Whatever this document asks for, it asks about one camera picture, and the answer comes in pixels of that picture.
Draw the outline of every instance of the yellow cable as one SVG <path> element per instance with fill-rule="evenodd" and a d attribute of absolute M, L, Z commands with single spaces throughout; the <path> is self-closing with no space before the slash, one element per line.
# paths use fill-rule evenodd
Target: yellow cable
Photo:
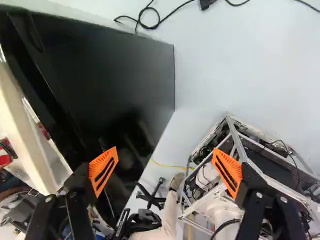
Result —
<path fill-rule="evenodd" d="M 171 169 L 181 169 L 181 170 L 186 170 L 185 167 L 183 166 L 169 166 L 169 165 L 162 165 L 158 162 L 156 162 L 155 160 L 153 159 L 150 159 L 151 162 L 153 162 L 155 165 L 158 165 L 159 167 L 163 167 L 163 168 L 171 168 Z"/>

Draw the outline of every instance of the power cable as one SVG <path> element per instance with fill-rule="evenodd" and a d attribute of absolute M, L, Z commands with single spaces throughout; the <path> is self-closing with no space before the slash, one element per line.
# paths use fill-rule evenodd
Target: power cable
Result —
<path fill-rule="evenodd" d="M 138 29 L 138 26 L 139 26 L 139 25 L 140 25 L 142 28 L 147 29 L 147 30 L 155 30 L 155 29 L 157 29 L 165 20 L 167 20 L 167 19 L 168 19 L 169 17 L 171 17 L 176 11 L 178 11 L 180 8 L 182 8 L 183 6 L 185 6 L 185 5 L 187 5 L 187 4 L 191 3 L 191 2 L 194 2 L 194 1 L 196 1 L 196 0 L 188 0 L 188 1 L 184 2 L 183 4 L 181 4 L 181 5 L 179 5 L 178 7 L 176 7 L 173 11 L 171 11 L 167 16 L 165 16 L 165 17 L 162 18 L 162 19 L 161 19 L 161 17 L 160 17 L 160 14 L 159 14 L 158 10 L 156 10 L 154 7 L 151 7 L 151 6 L 150 6 L 154 1 L 155 1 L 155 0 L 151 0 L 151 2 L 149 2 L 148 5 L 145 6 L 145 7 L 139 12 L 138 19 L 135 19 L 135 18 L 133 18 L 133 17 L 131 17 L 131 16 L 127 16 L 127 15 L 121 15 L 121 16 L 117 16 L 115 19 L 113 19 L 113 21 L 115 21 L 115 22 L 117 22 L 117 23 L 120 23 L 120 24 L 123 24 L 122 22 L 119 21 L 119 19 L 124 19 L 124 18 L 126 18 L 126 19 L 130 19 L 130 20 L 136 22 L 135 28 L 134 28 L 135 34 L 137 34 L 137 29 Z M 216 1 L 217 1 L 217 0 L 208 1 L 208 3 L 206 3 L 206 4 L 207 4 L 207 8 L 209 7 L 209 5 L 215 3 Z M 225 0 L 225 1 L 226 1 L 230 6 L 232 6 L 232 7 L 239 7 L 239 6 L 242 6 L 242 5 L 246 4 L 247 2 L 249 2 L 249 1 L 251 1 L 251 0 L 245 0 L 245 1 L 241 2 L 241 3 L 233 3 L 233 2 L 231 2 L 231 1 L 229 1 L 229 0 Z M 307 3 L 307 2 L 305 2 L 305 1 L 303 1 L 303 0 L 294 0 L 294 1 L 299 2 L 299 3 L 301 3 L 301 4 L 304 4 L 304 5 L 306 5 L 307 7 L 315 10 L 315 11 L 318 12 L 318 13 L 320 13 L 320 9 L 317 9 L 316 7 L 312 6 L 311 4 L 309 4 L 309 3 Z M 156 16 L 157 16 L 157 18 L 158 18 L 156 24 L 151 25 L 151 26 L 148 26 L 148 25 L 144 24 L 143 22 L 141 22 L 141 17 L 142 17 L 142 15 L 145 13 L 145 11 L 153 11 L 153 12 L 155 12 L 155 14 L 156 14 Z"/>
<path fill-rule="evenodd" d="M 232 219 L 232 220 L 229 220 L 229 221 L 226 221 L 224 223 L 222 223 L 215 231 L 214 233 L 212 234 L 210 240 L 214 240 L 216 235 L 222 230 L 224 229 L 225 227 L 231 225 L 231 224 L 235 224 L 235 223 L 240 223 L 241 221 L 239 219 Z"/>
<path fill-rule="evenodd" d="M 171 15 L 173 15 L 176 11 L 178 11 L 180 8 L 182 8 L 183 6 L 191 3 L 191 2 L 194 2 L 196 0 L 188 0 L 186 2 L 184 2 L 183 4 L 179 5 L 177 8 L 175 8 L 172 12 L 170 12 L 167 16 L 165 16 L 163 19 L 160 18 L 160 14 L 159 12 L 153 8 L 153 7 L 150 7 L 150 5 L 154 2 L 155 0 L 151 0 L 151 2 L 149 2 L 149 4 L 147 6 L 145 6 L 140 12 L 139 12 L 139 15 L 138 15 L 138 19 L 134 19 L 133 17 L 131 16 L 127 16 L 127 15 L 121 15 L 121 16 L 117 16 L 115 19 L 113 19 L 113 21 L 117 22 L 117 23 L 120 23 L 122 24 L 122 22 L 118 21 L 119 19 L 121 18 L 127 18 L 127 19 L 130 19 L 134 22 L 136 22 L 136 25 L 135 25 L 135 28 L 134 28 L 134 31 L 135 33 L 137 34 L 137 28 L 138 26 L 140 25 L 141 27 L 143 27 L 144 29 L 147 29 L 147 30 L 155 30 L 157 29 L 160 24 L 162 24 L 165 20 L 167 20 Z M 155 24 L 155 25 L 152 25 L 152 26 L 148 26 L 148 25 L 145 25 L 144 23 L 141 22 L 141 17 L 142 15 L 144 14 L 145 11 L 154 11 L 157 15 L 157 18 L 158 18 L 158 22 Z"/>
<path fill-rule="evenodd" d="M 181 170 L 186 170 L 185 167 L 183 166 L 170 166 L 170 165 L 163 165 L 163 164 L 160 164 L 158 162 L 156 162 L 155 160 L 153 159 L 150 159 L 151 162 L 153 162 L 155 165 L 159 166 L 159 167 L 162 167 L 162 168 L 169 168 L 169 169 L 181 169 Z"/>
<path fill-rule="evenodd" d="M 312 6 L 311 4 L 309 4 L 309 3 L 305 2 L 305 1 L 302 1 L 302 0 L 294 0 L 294 1 L 297 1 L 297 2 L 299 2 L 299 3 L 302 3 L 302 4 L 306 5 L 307 7 L 315 10 L 315 11 L 318 12 L 318 13 L 320 13 L 320 10 L 319 10 L 319 9 L 315 8 L 314 6 Z"/>
<path fill-rule="evenodd" d="M 244 4 L 246 4 L 247 2 L 249 2 L 249 1 L 251 1 L 251 0 L 246 0 L 246 1 L 244 1 L 244 2 L 241 2 L 241 3 L 232 3 L 232 2 L 230 2 L 229 0 L 225 0 L 230 6 L 232 6 L 232 7 L 239 7 L 239 6 L 241 6 L 241 5 L 244 5 Z"/>

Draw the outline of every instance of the black cable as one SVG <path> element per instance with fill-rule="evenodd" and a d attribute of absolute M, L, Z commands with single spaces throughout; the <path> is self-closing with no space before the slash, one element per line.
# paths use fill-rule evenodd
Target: black cable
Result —
<path fill-rule="evenodd" d="M 302 4 L 306 5 L 307 7 L 315 10 L 315 11 L 318 12 L 318 13 L 320 13 L 320 10 L 319 10 L 319 9 L 315 8 L 314 6 L 310 5 L 309 3 L 305 2 L 305 1 L 302 1 L 302 0 L 294 0 L 294 1 L 297 1 L 297 2 L 299 2 L 299 3 L 302 3 Z"/>
<path fill-rule="evenodd" d="M 140 25 L 141 27 L 143 27 L 144 29 L 147 29 L 147 30 L 155 30 L 157 29 L 160 24 L 162 24 L 165 20 L 167 20 L 171 15 L 173 15 L 176 11 L 178 11 L 180 8 L 182 8 L 183 6 L 193 2 L 193 1 L 196 1 L 196 0 L 188 0 L 186 2 L 184 2 L 183 4 L 179 5 L 176 9 L 174 9 L 172 12 L 170 12 L 166 17 L 164 17 L 163 19 L 160 18 L 160 14 L 159 12 L 153 8 L 153 7 L 150 7 L 150 5 L 154 2 L 154 0 L 151 0 L 151 2 L 148 3 L 147 6 L 145 6 L 140 12 L 139 12 L 139 15 L 138 15 L 138 19 L 134 19 L 133 17 L 131 16 L 127 16 L 127 15 L 121 15 L 121 16 L 117 16 L 115 19 L 113 19 L 115 22 L 117 23 L 120 23 L 120 24 L 123 24 L 122 22 L 118 21 L 119 19 L 121 18 L 127 18 L 127 19 L 130 19 L 134 22 L 136 22 L 136 25 L 135 25 L 135 28 L 134 28 L 134 31 L 135 33 L 137 33 L 137 28 L 138 26 Z M 232 3 L 231 1 L 229 0 L 225 0 L 230 6 L 232 7 L 239 7 L 239 6 L 242 6 L 244 4 L 246 4 L 247 2 L 249 2 L 250 0 L 245 0 L 244 2 L 241 2 L 241 3 Z M 299 3 L 302 3 L 304 5 L 306 5 L 307 7 L 315 10 L 316 12 L 320 13 L 320 9 L 317 9 L 315 8 L 314 6 L 312 6 L 311 4 L 303 1 L 303 0 L 294 0 L 296 2 L 299 2 Z M 158 18 L 158 22 L 155 24 L 155 25 L 152 25 L 152 26 L 148 26 L 148 25 L 145 25 L 144 23 L 141 22 L 141 17 L 142 15 L 144 14 L 145 11 L 154 11 L 157 15 L 157 18 Z"/>
<path fill-rule="evenodd" d="M 244 5 L 244 4 L 246 4 L 247 2 L 249 2 L 250 0 L 246 0 L 246 1 L 244 1 L 244 2 L 241 2 L 241 3 L 232 3 L 232 2 L 230 2 L 229 0 L 225 0 L 230 6 L 232 6 L 232 7 L 239 7 L 239 6 L 241 6 L 241 5 Z"/>
<path fill-rule="evenodd" d="M 121 18 L 127 18 L 127 19 L 130 19 L 132 21 L 135 21 L 136 22 L 136 25 L 135 25 L 135 28 L 134 28 L 135 33 L 137 33 L 137 28 L 138 28 L 139 25 L 141 27 L 143 27 L 144 29 L 147 29 L 147 30 L 155 30 L 160 26 L 160 24 L 162 24 L 165 20 L 167 20 L 176 11 L 178 11 L 180 8 L 182 8 L 183 6 L 189 4 L 189 3 L 193 2 L 193 1 L 196 1 L 196 0 L 188 0 L 188 1 L 184 2 L 183 4 L 181 4 L 177 8 L 175 8 L 172 12 L 170 12 L 167 16 L 165 16 L 163 19 L 161 19 L 159 12 L 155 8 L 150 7 L 150 5 L 154 2 L 154 0 L 151 0 L 151 2 L 149 2 L 148 5 L 145 6 L 139 12 L 138 19 L 134 19 L 133 17 L 127 16 L 127 15 L 121 15 L 121 16 L 117 16 L 115 19 L 113 19 L 113 21 L 115 21 L 117 23 L 120 23 L 120 24 L 122 24 L 122 22 L 120 22 L 118 20 L 121 19 Z M 157 18 L 158 18 L 158 22 L 155 25 L 148 26 L 148 25 L 145 25 L 144 23 L 141 22 L 141 17 L 144 14 L 145 11 L 154 11 L 156 13 Z"/>
<path fill-rule="evenodd" d="M 298 179 L 297 179 L 297 183 L 296 183 L 296 186 L 295 186 L 295 190 L 298 191 L 298 187 L 299 187 L 299 184 L 300 184 L 300 172 L 299 172 L 299 168 L 298 168 L 298 165 L 296 163 L 296 161 L 294 160 L 294 158 L 290 155 L 289 153 L 289 150 L 287 148 L 287 145 L 284 143 L 284 141 L 282 141 L 281 139 L 278 139 L 278 140 L 275 140 L 271 143 L 267 143 L 264 148 L 259 152 L 261 153 L 263 150 L 265 150 L 265 148 L 267 147 L 267 145 L 272 145 L 272 144 L 275 144 L 276 142 L 281 142 L 285 148 L 285 151 L 286 153 L 289 155 L 289 157 L 292 159 L 294 165 L 295 165 L 295 169 L 296 169 L 296 172 L 297 172 L 297 175 L 298 175 Z"/>
<path fill-rule="evenodd" d="M 240 223 L 241 221 L 239 219 L 232 219 L 232 220 L 229 220 L 229 221 L 226 221 L 224 223 L 222 223 L 215 231 L 214 233 L 212 234 L 210 240 L 213 240 L 215 239 L 216 235 L 222 230 L 224 229 L 225 227 L 231 225 L 231 224 L 235 224 L 235 223 Z"/>

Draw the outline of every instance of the wires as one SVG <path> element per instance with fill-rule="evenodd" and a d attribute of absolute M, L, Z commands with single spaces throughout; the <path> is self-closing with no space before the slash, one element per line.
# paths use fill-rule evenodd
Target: wires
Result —
<path fill-rule="evenodd" d="M 213 240 L 215 239 L 216 235 L 222 230 L 224 229 L 225 227 L 231 225 L 231 224 L 235 224 L 235 223 L 240 223 L 240 220 L 239 219 L 232 219 L 232 220 L 229 220 L 229 221 L 226 221 L 224 223 L 222 223 L 215 231 L 214 233 L 212 234 L 210 240 Z"/>
<path fill-rule="evenodd" d="M 171 168 L 171 169 L 181 169 L 181 170 L 186 170 L 185 167 L 183 166 L 170 166 L 170 165 L 162 165 L 158 162 L 156 162 L 155 160 L 153 159 L 150 159 L 151 162 L 153 162 L 155 165 L 159 166 L 159 167 L 162 167 L 162 168 Z"/>
<path fill-rule="evenodd" d="M 241 3 L 232 3 L 232 2 L 230 2 L 229 0 L 225 0 L 230 6 L 232 6 L 232 7 L 239 7 L 239 6 L 241 6 L 241 5 L 244 5 L 244 4 L 246 4 L 247 2 L 249 2 L 250 0 L 246 0 L 246 1 L 244 1 L 244 2 L 241 2 Z"/>
<path fill-rule="evenodd" d="M 300 172 L 299 172 L 299 168 L 298 168 L 298 165 L 296 163 L 296 161 L 294 160 L 294 158 L 290 155 L 289 151 L 288 151 L 288 148 L 287 148 L 287 145 L 284 143 L 284 141 L 282 141 L 281 139 L 278 139 L 278 140 L 275 140 L 271 143 L 267 143 L 264 148 L 260 151 L 260 153 L 265 150 L 265 148 L 267 147 L 267 145 L 272 145 L 272 144 L 275 144 L 276 142 L 281 142 L 285 148 L 285 151 L 286 153 L 289 155 L 289 157 L 292 159 L 294 165 L 295 165 L 295 168 L 296 168 L 296 173 L 298 175 L 298 179 L 297 179 L 297 183 L 296 183 L 296 186 L 295 186 L 295 190 L 298 191 L 298 187 L 299 187 L 299 184 L 300 184 Z"/>
<path fill-rule="evenodd" d="M 310 5 L 309 3 L 305 2 L 305 1 L 302 1 L 302 0 L 294 0 L 294 1 L 297 1 L 297 2 L 299 2 L 299 3 L 302 3 L 302 4 L 306 5 L 307 7 L 315 10 L 315 11 L 318 12 L 318 13 L 320 13 L 320 10 L 319 10 L 319 9 L 315 8 L 314 6 Z"/>
<path fill-rule="evenodd" d="M 140 25 L 141 27 L 143 27 L 144 29 L 147 29 L 147 30 L 155 30 L 157 29 L 160 24 L 162 24 L 165 20 L 167 20 L 170 16 L 172 16 L 176 11 L 178 11 L 180 8 L 182 8 L 183 6 L 191 3 L 191 2 L 194 2 L 196 0 L 188 0 L 186 2 L 184 2 L 183 4 L 179 5 L 177 8 L 175 8 L 172 12 L 170 12 L 167 16 L 165 16 L 164 18 L 161 19 L 160 17 L 160 14 L 159 12 L 154 8 L 154 7 L 151 7 L 150 5 L 154 2 L 155 0 L 151 0 L 151 2 L 149 2 L 149 4 L 147 6 L 145 6 L 140 12 L 139 12 L 139 15 L 138 15 L 138 19 L 135 19 L 131 16 L 127 16 L 127 15 L 121 15 L 121 16 L 117 16 L 115 19 L 113 19 L 113 21 L 117 22 L 117 23 L 120 23 L 120 24 L 123 24 L 122 22 L 119 21 L 119 19 L 130 19 L 134 22 L 136 22 L 135 24 L 135 28 L 134 28 L 134 32 L 135 34 L 137 34 L 137 29 L 138 29 L 138 26 Z M 230 6 L 232 7 L 239 7 L 239 6 L 242 6 L 244 4 L 246 4 L 247 2 L 249 2 L 250 0 L 245 0 L 244 2 L 241 2 L 241 3 L 232 3 L 231 1 L 229 0 L 225 0 Z M 304 5 L 306 5 L 307 7 L 317 11 L 318 13 L 320 13 L 320 10 L 315 8 L 314 6 L 310 5 L 309 3 L 303 1 L 303 0 L 294 0 L 294 1 L 297 1 L 299 3 L 302 3 Z M 142 15 L 145 13 L 145 11 L 153 11 L 155 12 L 157 18 L 158 18 L 158 22 L 155 24 L 155 25 L 151 25 L 151 26 L 148 26 L 144 23 L 141 22 L 141 17 Z"/>
<path fill-rule="evenodd" d="M 145 6 L 140 12 L 139 12 L 139 16 L 138 16 L 138 19 L 134 19 L 133 17 L 131 16 L 127 16 L 127 15 L 121 15 L 121 16 L 117 16 L 115 19 L 113 19 L 113 21 L 117 22 L 117 23 L 120 23 L 122 24 L 122 22 L 118 21 L 119 19 L 123 19 L 123 18 L 127 18 L 127 19 L 130 19 L 134 22 L 136 22 L 136 25 L 135 25 L 135 28 L 134 28 L 134 31 L 135 31 L 135 34 L 137 34 L 137 28 L 138 26 L 140 25 L 141 27 L 143 27 L 144 29 L 148 29 L 148 30 L 155 30 L 157 29 L 160 24 L 162 24 L 165 20 L 167 20 L 171 15 L 173 15 L 176 11 L 178 11 L 180 8 L 182 8 L 183 6 L 193 2 L 193 1 L 196 1 L 196 0 L 188 0 L 186 1 L 185 3 L 181 4 L 180 6 L 178 6 L 176 9 L 174 9 L 172 12 L 170 12 L 167 16 L 165 16 L 163 19 L 160 18 L 160 14 L 159 12 L 153 8 L 153 7 L 150 7 L 150 5 L 154 2 L 155 0 L 151 0 L 151 2 L 149 2 L 149 4 L 147 6 Z M 157 18 L 158 18 L 158 22 L 155 24 L 155 25 L 152 25 L 152 26 L 148 26 L 148 25 L 145 25 L 144 23 L 141 22 L 141 17 L 142 15 L 144 14 L 145 11 L 153 11 L 156 13 L 157 15 Z"/>

